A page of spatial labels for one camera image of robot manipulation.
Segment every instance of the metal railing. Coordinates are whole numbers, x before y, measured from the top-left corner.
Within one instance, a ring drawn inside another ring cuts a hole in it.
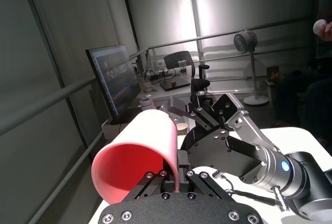
[[[226,36],[226,35],[232,35],[232,34],[236,34],[236,33],[240,32],[240,31],[254,31],[254,30],[264,29],[264,28],[268,28],[268,27],[275,27],[275,26],[291,24],[291,23],[297,23],[297,22],[302,22],[302,21],[310,21],[310,20],[312,20],[312,17],[292,18],[292,19],[288,19],[288,20],[283,20],[283,21],[278,21],[278,22],[273,22],[273,23],[267,23],[267,24],[260,24],[260,25],[256,25],[256,26],[252,26],[252,27],[248,27],[248,28],[237,29],[237,30],[233,30],[233,31],[226,31],[226,32],[212,34],[212,35],[206,35],[206,36],[194,37],[194,38],[190,38],[190,39],[173,41],[173,42],[166,43],[166,44],[153,45],[153,46],[142,49],[142,50],[138,51],[137,53],[131,55],[130,59],[134,59],[137,56],[145,53],[145,61],[143,61],[143,59],[140,59],[140,61],[139,61],[140,66],[142,68],[142,71],[145,71],[145,65],[148,62],[148,58],[150,58],[150,54],[149,54],[150,50],[152,50],[152,52],[153,52],[151,65],[152,65],[152,69],[154,69],[154,57],[156,56],[155,55],[156,54],[156,52],[155,52],[156,48],[162,48],[162,47],[167,47],[167,46],[171,46],[171,45],[184,44],[184,43],[189,43],[191,41],[196,41],[197,51],[198,51],[198,53],[200,53],[200,48],[199,48],[199,43],[198,43],[198,41],[200,41],[200,40],[215,38],[215,37],[221,37],[221,36]],[[255,52],[254,54],[266,54],[266,53],[290,51],[290,50],[296,50],[296,49],[302,49],[302,48],[311,48],[311,46],[294,47],[294,48],[289,48],[289,49],[280,49],[280,50],[272,50],[272,51],[262,51],[262,52]],[[248,56],[248,55],[249,54],[243,54],[243,55],[232,55],[232,56],[229,56],[229,57],[220,57],[220,58],[214,58],[214,59],[202,59],[202,60],[199,60],[199,61],[194,61],[194,63],[203,63],[203,62],[207,62],[207,61],[218,61],[218,60],[231,59],[231,58],[236,58],[236,57],[245,57],[245,56]]]
[[[62,88],[61,90],[50,94],[40,99],[39,101],[36,101],[31,105],[16,111],[9,116],[6,116],[4,119],[0,120],[0,136],[18,127],[20,124],[33,118],[37,114],[40,114],[41,112],[45,111],[56,103],[64,100],[65,98],[68,98],[71,94],[91,84],[94,80],[95,77],[93,76],[91,78],[71,84],[68,87]]]
[[[180,40],[180,41],[174,41],[171,43],[167,44],[162,44],[162,45],[155,45],[155,46],[150,46],[146,49],[142,49],[138,51],[137,53],[133,54],[130,56],[130,59],[134,59],[137,56],[143,54],[143,53],[148,53],[150,49],[155,49],[155,48],[161,48],[161,47],[166,47],[170,45],[176,45],[176,44],[182,44],[182,43],[187,43],[190,41],[198,41],[198,40],[203,40],[203,39],[208,39],[208,38],[214,38],[214,37],[220,37],[220,36],[225,36],[225,35],[230,35],[230,34],[235,34],[239,31],[243,30],[258,30],[258,29],[263,29],[266,27],[274,27],[282,24],[289,24],[289,23],[295,23],[299,21],[306,21],[306,20],[311,20],[309,17],[303,17],[303,18],[295,18],[295,19],[289,19],[285,21],[279,21],[279,22],[274,22],[274,23],[269,23],[269,24],[262,24],[262,25],[257,25],[254,27],[249,27],[245,29],[239,29],[235,31],[229,31],[229,32],[223,32],[223,33],[218,33],[218,34],[213,34],[213,35],[207,35],[207,36],[201,36],[201,37],[196,37],[196,38],[191,38],[191,39],[186,39],[186,40]],[[303,46],[303,47],[295,47],[295,48],[289,48],[289,49],[279,49],[279,50],[273,50],[273,51],[264,51],[264,52],[257,52],[256,54],[264,54],[264,53],[273,53],[273,52],[280,52],[280,51],[287,51],[287,50],[295,50],[295,49],[304,49],[308,48],[308,46]],[[217,60],[222,60],[222,59],[230,59],[230,58],[236,58],[236,57],[243,57],[247,55],[234,55],[230,57],[222,57],[222,58],[215,58],[215,59],[205,59],[201,60],[198,62],[206,62],[206,61],[217,61]],[[91,84],[95,80],[95,77],[91,77],[88,79],[81,80],[79,82],[76,82],[72,85],[69,85],[58,92],[55,92],[49,96],[46,96],[39,101],[21,109],[18,110],[17,112],[5,117],[4,119],[0,120],[0,136],[9,132],[10,130],[18,127],[20,124],[24,123],[25,121],[33,118],[37,114],[42,113],[49,107],[53,106],[54,104],[60,102],[61,100],[64,100],[68,97],[70,97],[73,93],[77,92],[78,90],[84,88],[85,86]],[[59,183],[59,185],[55,188],[55,190],[52,192],[52,194],[48,197],[48,199],[44,202],[44,204],[41,206],[41,208],[36,212],[36,214],[32,217],[32,219],[29,221],[29,224],[35,224],[37,223],[42,215],[45,213],[45,211],[49,208],[51,203],[54,201],[54,199],[57,197],[57,195],[61,192],[63,187],[66,185],[66,183],[70,180],[70,178],[73,176],[75,171],[79,168],[79,166],[82,164],[83,160],[88,156],[92,148],[96,145],[96,143],[99,141],[101,138],[102,133],[99,133],[97,137],[94,139],[94,141],[91,143],[91,145],[86,149],[86,151],[82,154],[82,156],[77,160],[75,165],[71,168],[71,170],[67,173],[67,175],[62,179],[62,181]]]

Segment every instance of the handrail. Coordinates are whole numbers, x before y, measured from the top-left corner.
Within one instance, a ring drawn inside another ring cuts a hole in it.
[[[25,121],[33,118],[37,114],[45,111],[49,107],[53,106],[57,102],[69,97],[71,94],[91,84],[95,80],[95,77],[83,79],[76,83],[73,83],[61,90],[50,94],[31,105],[16,111],[15,113],[6,116],[0,120],[0,136],[24,123]]]
[[[270,54],[270,53],[277,53],[277,52],[284,52],[284,51],[292,51],[297,49],[309,49],[311,46],[299,46],[299,47],[293,47],[293,48],[284,48],[284,49],[273,49],[273,50],[267,50],[267,51],[259,51],[254,52],[254,54]],[[193,61],[194,63],[200,63],[200,62],[211,62],[211,61],[218,61],[223,59],[230,59],[230,58],[238,58],[238,57],[248,57],[250,54],[236,54],[231,55],[229,57],[219,57],[219,58],[211,58],[211,59],[203,59],[200,61]]]
[[[35,224],[37,223],[40,218],[43,216],[45,211],[49,208],[49,206],[52,204],[54,199],[58,196],[58,194],[61,192],[63,187],[66,185],[66,183],[70,180],[70,178],[73,176],[73,174],[76,172],[76,170],[79,168],[79,166],[83,163],[84,159],[88,156],[88,154],[91,152],[92,148],[98,143],[100,138],[102,137],[103,132],[100,132],[91,145],[85,150],[85,152],[80,156],[80,158],[77,160],[77,162],[74,164],[74,166],[71,168],[71,170],[67,173],[67,175],[61,180],[59,185],[56,187],[56,189],[52,192],[52,194],[47,198],[47,200],[43,203],[43,205],[39,208],[39,210],[35,213],[35,215],[31,218],[29,221],[29,224]]]
[[[148,48],[139,50],[139,51],[136,52],[135,54],[130,55],[130,56],[129,56],[129,60],[132,60],[132,59],[134,59],[135,57],[138,57],[140,54],[144,53],[144,52],[147,51],[147,50],[148,50]]]
[[[283,21],[278,21],[278,22],[273,22],[273,23],[261,24],[261,25],[257,25],[257,26],[253,26],[253,27],[249,27],[249,28],[242,28],[242,29],[238,29],[238,30],[226,31],[226,32],[222,32],[222,33],[212,34],[212,35],[194,37],[194,38],[190,38],[190,39],[186,39],[186,40],[173,41],[173,42],[167,43],[167,44],[154,45],[154,46],[150,46],[148,49],[155,49],[155,48],[161,48],[161,47],[166,47],[166,46],[170,46],[170,45],[183,44],[183,43],[188,43],[190,41],[204,40],[204,39],[213,38],[213,37],[231,35],[231,34],[235,34],[240,31],[245,31],[245,30],[253,31],[253,30],[264,29],[267,27],[275,27],[278,25],[301,22],[301,21],[306,21],[306,20],[311,20],[311,19],[312,19],[312,17],[293,18],[293,19],[288,19],[288,20],[283,20]]]

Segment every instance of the white table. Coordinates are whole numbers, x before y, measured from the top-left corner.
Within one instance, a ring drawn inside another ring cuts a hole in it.
[[[275,128],[275,129],[262,129],[263,134],[269,138],[275,145],[277,145],[282,153],[289,153],[293,151],[306,151],[313,155],[318,165],[323,171],[329,170],[332,168],[332,157],[325,151],[325,149],[317,142],[317,140],[306,130],[300,128]],[[231,136],[239,138],[235,132],[230,133]],[[178,148],[181,147],[184,136],[178,137]],[[194,169],[196,173],[205,171],[212,176],[212,173],[216,171],[214,168],[210,167],[197,167]],[[225,176],[233,183],[234,189],[252,192],[257,195],[262,195],[266,197],[273,198],[273,193],[266,192],[262,189],[256,188],[254,186],[246,185],[241,182],[237,177],[226,174]],[[229,188],[229,184],[223,179],[215,180],[221,187],[224,189]],[[316,224],[324,223],[331,224],[332,221],[328,222],[314,222],[306,221],[299,216],[296,216],[293,212],[283,212],[281,213],[277,207],[272,207],[265,205],[254,200],[241,197],[238,195],[232,196],[237,202],[247,204],[253,207],[259,212],[265,223],[268,224]],[[89,224],[97,224],[99,216],[102,210],[107,207],[108,204],[105,201],[102,201],[97,211],[94,213]]]
[[[179,75],[176,76],[176,78],[181,77],[184,80],[187,80],[188,82],[190,82],[191,77],[188,75]],[[145,97],[145,95],[147,94],[151,94],[153,97],[153,100],[155,102],[160,102],[160,101],[165,101],[168,100],[171,96],[176,97],[176,98],[186,98],[187,100],[185,102],[189,102],[189,96],[190,96],[190,85],[183,87],[183,88],[178,88],[178,89],[174,89],[171,91],[165,91],[159,83],[155,84],[152,86],[155,90],[155,92],[149,92],[149,93],[139,93],[138,96],[136,98],[138,99],[142,99]]]

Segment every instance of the monitor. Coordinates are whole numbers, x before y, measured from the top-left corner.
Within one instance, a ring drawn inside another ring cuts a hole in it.
[[[141,87],[124,45],[86,50],[109,112],[119,121]]]

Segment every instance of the mesh chair back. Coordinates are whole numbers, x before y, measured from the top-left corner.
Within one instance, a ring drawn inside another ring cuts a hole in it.
[[[167,69],[179,67],[179,61],[187,61],[187,65],[191,65],[191,76],[195,75],[195,65],[192,61],[189,51],[179,51],[172,54],[168,54],[164,57],[165,65]]]

